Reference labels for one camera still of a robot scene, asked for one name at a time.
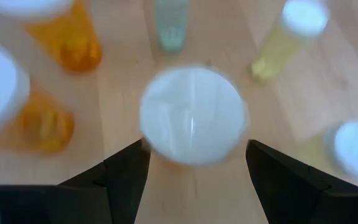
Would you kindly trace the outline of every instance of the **wooden surface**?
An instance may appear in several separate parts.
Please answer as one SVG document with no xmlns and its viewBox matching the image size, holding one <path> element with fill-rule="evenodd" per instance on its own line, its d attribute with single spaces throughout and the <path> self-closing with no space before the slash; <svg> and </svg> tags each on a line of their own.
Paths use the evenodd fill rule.
<svg viewBox="0 0 358 224">
<path fill-rule="evenodd" d="M 240 89 L 250 129 L 236 152 L 215 166 L 184 167 L 153 154 L 137 223 L 267 223 L 247 171 L 246 141 L 296 155 L 324 129 L 358 118 L 358 1 L 329 0 L 333 19 L 322 38 L 265 86 L 252 82 L 247 66 L 284 0 L 191 0 L 185 49 L 169 57 L 158 49 L 152 0 L 87 3 L 104 58 L 83 77 L 65 75 L 14 21 L 0 17 L 0 43 L 76 119 L 74 138 L 61 154 L 0 151 L 0 183 L 57 184 L 113 155 L 141 138 L 139 97 L 148 80 L 166 67 L 208 61 Z"/>
</svg>

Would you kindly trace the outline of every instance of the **wooden table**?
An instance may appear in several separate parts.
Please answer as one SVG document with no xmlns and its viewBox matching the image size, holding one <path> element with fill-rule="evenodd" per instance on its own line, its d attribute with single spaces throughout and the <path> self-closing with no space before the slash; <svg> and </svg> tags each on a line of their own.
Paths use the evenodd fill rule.
<svg viewBox="0 0 358 224">
<path fill-rule="evenodd" d="M 82 77 L 65 75 L 15 22 L 0 17 L 0 43 L 76 119 L 60 154 L 0 151 L 0 184 L 57 184 L 89 169 L 141 138 L 139 97 L 159 70 L 211 62 L 248 102 L 250 129 L 238 153 L 215 166 L 183 167 L 152 155 L 137 223 L 266 223 L 244 159 L 246 141 L 296 154 L 325 128 L 358 118 L 358 1 L 329 0 L 333 19 L 322 38 L 265 86 L 250 79 L 247 66 L 284 0 L 191 0 L 185 49 L 169 57 L 158 49 L 152 0 L 87 3 L 104 58 Z"/>
</svg>

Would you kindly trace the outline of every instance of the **plastic container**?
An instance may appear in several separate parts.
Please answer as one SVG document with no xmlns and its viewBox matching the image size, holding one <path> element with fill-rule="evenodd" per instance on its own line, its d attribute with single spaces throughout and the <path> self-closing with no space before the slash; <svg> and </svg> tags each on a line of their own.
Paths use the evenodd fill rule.
<svg viewBox="0 0 358 224">
<path fill-rule="evenodd" d="M 155 22 L 160 47 L 180 52 L 185 44 L 189 0 L 154 0 Z"/>
<path fill-rule="evenodd" d="M 323 33 L 328 20 L 329 10 L 320 1 L 288 0 L 251 64 L 252 76 L 260 82 L 276 77 L 293 55 Z"/>
<path fill-rule="evenodd" d="M 358 180 L 358 120 L 328 128 L 301 144 L 292 156 L 336 177 Z"/>
<path fill-rule="evenodd" d="M 102 57 L 82 0 L 0 0 L 0 13 L 26 31 L 65 69 L 87 72 Z"/>
<path fill-rule="evenodd" d="M 140 129 L 151 147 L 192 166 L 223 160 L 242 137 L 247 115 L 236 88 L 201 66 L 160 72 L 140 101 Z"/>
<path fill-rule="evenodd" d="M 0 47 L 0 149 L 59 151 L 73 128 L 72 114 L 32 89 L 28 74 Z"/>
<path fill-rule="evenodd" d="M 343 173 L 358 179 L 358 120 L 326 131 L 323 142 L 332 161 Z"/>
</svg>

